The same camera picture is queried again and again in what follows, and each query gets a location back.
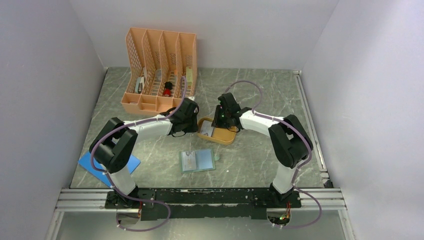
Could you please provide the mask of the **yellow oval tray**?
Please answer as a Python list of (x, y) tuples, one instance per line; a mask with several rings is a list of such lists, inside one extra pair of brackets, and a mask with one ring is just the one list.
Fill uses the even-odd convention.
[(201, 135), (200, 134), (200, 127), (202, 126), (202, 122), (204, 120), (208, 120), (208, 121), (211, 121), (211, 122), (213, 121), (213, 119), (210, 118), (210, 117), (203, 117), (198, 121), (198, 123), (197, 123), (198, 131), (197, 131), (196, 134), (201, 139), (208, 140), (208, 141), (218, 143), (218, 144), (222, 144), (222, 145), (230, 145), (235, 140), (236, 133), (237, 133), (237, 130), (238, 130), (235, 126), (232, 126), (229, 129), (214, 127), (212, 137)]

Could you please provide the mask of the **white VIP credit card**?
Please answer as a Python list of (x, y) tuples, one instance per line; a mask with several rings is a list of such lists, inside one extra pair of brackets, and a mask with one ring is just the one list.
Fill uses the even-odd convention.
[(195, 151), (184, 151), (181, 153), (182, 171), (195, 171), (197, 170), (197, 159)]

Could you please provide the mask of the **light blue credit card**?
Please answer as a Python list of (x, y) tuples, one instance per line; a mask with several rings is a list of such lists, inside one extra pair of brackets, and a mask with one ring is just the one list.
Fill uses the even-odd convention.
[(197, 168), (209, 170), (214, 168), (214, 154), (211, 149), (201, 149), (196, 152)]

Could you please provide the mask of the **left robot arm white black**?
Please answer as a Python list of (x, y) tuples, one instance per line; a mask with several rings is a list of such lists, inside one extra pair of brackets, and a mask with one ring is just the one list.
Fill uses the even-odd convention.
[(106, 175), (124, 207), (132, 208), (139, 200), (139, 188), (127, 168), (137, 141), (195, 133), (198, 131), (198, 113), (199, 105), (184, 98), (177, 107), (154, 117), (136, 121), (113, 117), (104, 125), (89, 148), (90, 163), (100, 164), (93, 169)]

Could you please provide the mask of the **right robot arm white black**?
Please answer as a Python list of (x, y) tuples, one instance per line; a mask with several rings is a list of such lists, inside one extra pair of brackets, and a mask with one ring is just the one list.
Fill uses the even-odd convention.
[(257, 112), (250, 107), (241, 108), (230, 92), (219, 96), (218, 102), (213, 127), (235, 127), (237, 130), (255, 131), (270, 137), (279, 164), (269, 187), (269, 199), (275, 207), (282, 207), (295, 189), (294, 181), (302, 164), (312, 158), (313, 143), (299, 119), (293, 114), (277, 117)]

